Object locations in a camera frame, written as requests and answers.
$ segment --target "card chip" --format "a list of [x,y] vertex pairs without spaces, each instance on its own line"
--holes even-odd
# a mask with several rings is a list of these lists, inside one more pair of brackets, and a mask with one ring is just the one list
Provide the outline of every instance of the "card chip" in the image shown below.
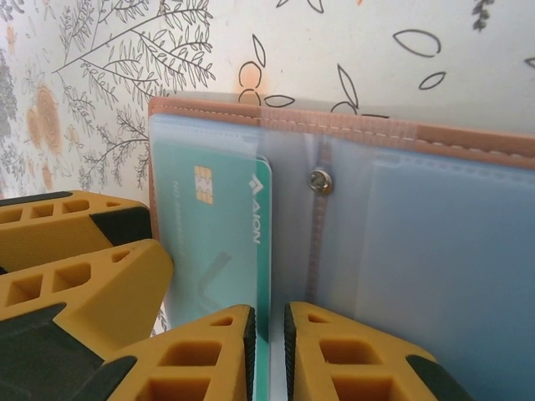
[[195,166],[196,198],[208,205],[214,204],[214,194],[211,184],[211,169],[201,165]]

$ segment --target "metal snap button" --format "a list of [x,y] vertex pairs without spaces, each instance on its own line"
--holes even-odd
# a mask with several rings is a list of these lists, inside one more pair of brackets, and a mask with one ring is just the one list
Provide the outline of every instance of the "metal snap button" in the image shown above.
[[327,171],[315,169],[308,177],[310,188],[320,195],[328,195],[333,190],[333,179]]

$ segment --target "teal card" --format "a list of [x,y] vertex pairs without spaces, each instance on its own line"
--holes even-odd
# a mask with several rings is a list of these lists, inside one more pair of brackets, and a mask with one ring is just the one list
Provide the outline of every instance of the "teal card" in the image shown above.
[[272,172],[266,160],[155,141],[160,241],[175,264],[172,327],[246,303],[257,313],[256,400],[268,400]]

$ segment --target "white stitching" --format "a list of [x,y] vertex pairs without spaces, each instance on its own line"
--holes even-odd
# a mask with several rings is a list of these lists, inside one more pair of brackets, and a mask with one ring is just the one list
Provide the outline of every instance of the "white stitching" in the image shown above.
[[210,110],[202,110],[202,109],[192,109],[192,108],[186,108],[186,107],[170,106],[168,104],[153,105],[152,106],[152,110],[154,110],[154,108],[156,108],[156,107],[161,107],[161,108],[164,108],[164,109],[177,109],[177,110],[185,110],[185,111],[194,111],[194,112],[206,113],[206,114],[227,115],[227,116],[230,116],[230,117],[239,117],[239,118],[243,118],[243,119],[254,119],[254,120],[257,120],[257,121],[267,121],[267,122],[275,122],[275,123],[304,125],[306,127],[313,127],[313,128],[336,129],[336,130],[339,130],[339,131],[354,132],[354,133],[360,134],[360,135],[379,136],[379,137],[384,137],[384,138],[389,138],[389,139],[391,138],[391,139],[395,139],[395,140],[407,140],[407,141],[411,141],[411,142],[421,142],[421,143],[424,143],[424,144],[434,145],[434,146],[445,146],[445,147],[449,147],[449,148],[457,149],[457,150],[468,150],[468,151],[474,152],[474,153],[487,153],[489,155],[506,156],[506,157],[511,157],[513,159],[535,160],[535,157],[526,157],[526,156],[523,156],[523,155],[518,155],[516,153],[506,153],[506,152],[501,152],[500,150],[482,150],[482,149],[478,149],[478,148],[467,148],[465,146],[460,146],[460,145],[446,145],[446,144],[443,144],[441,142],[431,142],[429,140],[414,140],[413,138],[406,138],[406,137],[402,137],[402,136],[398,136],[398,135],[381,134],[379,132],[362,131],[360,129],[351,129],[351,128],[347,128],[347,127],[334,127],[332,125],[319,125],[319,124],[302,123],[302,122],[297,122],[297,121],[292,121],[292,120],[287,120],[287,119],[267,119],[267,118],[264,118],[264,117],[251,117],[249,115],[243,115],[243,114],[223,113],[221,111],[210,111]]

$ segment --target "card holder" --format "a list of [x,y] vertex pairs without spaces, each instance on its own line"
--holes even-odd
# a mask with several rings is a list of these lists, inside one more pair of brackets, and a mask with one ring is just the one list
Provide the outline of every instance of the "card holder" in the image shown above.
[[160,242],[175,264],[168,321],[176,327],[232,305],[254,307],[255,399],[267,400],[271,188],[257,131],[182,116],[150,118]]
[[292,301],[429,349],[477,399],[530,397],[534,139],[183,99],[154,98],[150,113],[151,137],[167,119],[175,140],[273,170],[272,399]]

